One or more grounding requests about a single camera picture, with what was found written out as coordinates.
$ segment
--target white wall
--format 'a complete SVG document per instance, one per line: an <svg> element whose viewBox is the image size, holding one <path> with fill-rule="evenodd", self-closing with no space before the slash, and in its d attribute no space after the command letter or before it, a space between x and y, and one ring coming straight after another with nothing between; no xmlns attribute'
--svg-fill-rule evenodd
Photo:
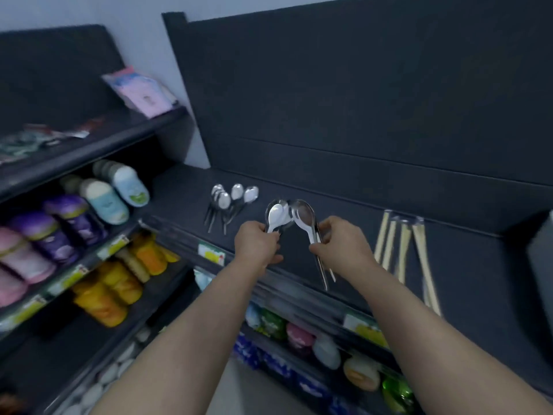
<svg viewBox="0 0 553 415"><path fill-rule="evenodd" d="M0 31L103 24L124 62L159 78L190 110L161 13L184 12L196 21L321 1L328 0L0 0ZM185 163L209 167L197 129Z"/></svg>

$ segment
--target forearm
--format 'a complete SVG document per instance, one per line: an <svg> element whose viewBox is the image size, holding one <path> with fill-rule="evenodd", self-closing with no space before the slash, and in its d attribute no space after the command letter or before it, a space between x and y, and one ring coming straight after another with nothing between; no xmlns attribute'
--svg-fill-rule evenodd
<svg viewBox="0 0 553 415"><path fill-rule="evenodd" d="M207 410L236 340L258 268L233 261L117 381L93 415Z"/></svg>
<svg viewBox="0 0 553 415"><path fill-rule="evenodd" d="M428 415L553 412L539 393L380 266L349 279L369 303Z"/></svg>

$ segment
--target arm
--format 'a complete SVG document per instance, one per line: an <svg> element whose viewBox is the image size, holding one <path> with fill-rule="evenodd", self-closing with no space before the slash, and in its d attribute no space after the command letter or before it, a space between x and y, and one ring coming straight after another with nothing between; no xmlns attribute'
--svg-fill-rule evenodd
<svg viewBox="0 0 553 415"><path fill-rule="evenodd" d="M378 265L359 227L329 217L321 229L331 233L310 250L367 300L428 415L553 413L542 395Z"/></svg>
<svg viewBox="0 0 553 415"><path fill-rule="evenodd" d="M259 276L281 255L278 233L240 227L235 259L106 393L92 415L205 414Z"/></svg>

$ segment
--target hand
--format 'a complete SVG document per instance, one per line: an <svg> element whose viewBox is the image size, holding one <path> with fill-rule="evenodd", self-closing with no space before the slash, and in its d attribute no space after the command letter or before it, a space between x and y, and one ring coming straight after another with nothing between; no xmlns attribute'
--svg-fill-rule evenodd
<svg viewBox="0 0 553 415"><path fill-rule="evenodd" d="M246 221L234 238L235 259L245 265L252 265L259 274L265 272L269 264L282 262L282 255L275 254L280 249L280 233L265 233L265 224Z"/></svg>
<svg viewBox="0 0 553 415"><path fill-rule="evenodd" d="M361 229L349 221L331 216L319 224L322 232L330 230L322 243L309 245L309 250L342 277L349 279L368 268L378 266Z"/></svg>

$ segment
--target pink bottle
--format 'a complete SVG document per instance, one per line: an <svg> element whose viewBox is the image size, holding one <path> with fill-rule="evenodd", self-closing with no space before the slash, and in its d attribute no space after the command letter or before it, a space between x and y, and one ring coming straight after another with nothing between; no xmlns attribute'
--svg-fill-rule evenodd
<svg viewBox="0 0 553 415"><path fill-rule="evenodd" d="M8 271L0 268L0 307L9 306L21 299L27 292L27 285Z"/></svg>
<svg viewBox="0 0 553 415"><path fill-rule="evenodd" d="M0 227L0 262L17 272L27 284L36 284L56 270L56 265L35 251L19 233Z"/></svg>

